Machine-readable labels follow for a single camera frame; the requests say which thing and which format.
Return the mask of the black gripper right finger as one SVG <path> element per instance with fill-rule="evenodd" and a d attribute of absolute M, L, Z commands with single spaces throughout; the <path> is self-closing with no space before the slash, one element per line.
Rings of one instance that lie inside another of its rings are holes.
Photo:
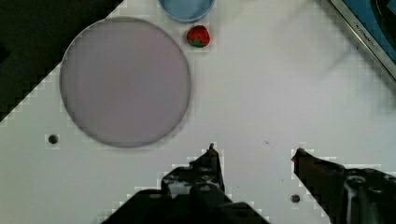
<path fill-rule="evenodd" d="M 291 158 L 293 172 L 331 224 L 396 224 L 396 182 L 372 168 L 346 168 L 302 148 Z"/>

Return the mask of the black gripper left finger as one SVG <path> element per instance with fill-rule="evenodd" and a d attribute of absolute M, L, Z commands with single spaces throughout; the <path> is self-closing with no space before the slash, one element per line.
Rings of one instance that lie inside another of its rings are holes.
<path fill-rule="evenodd" d="M 101 224 L 270 224 L 247 203 L 225 194 L 219 153 L 210 146 L 175 168 L 159 189 L 138 191 Z"/>

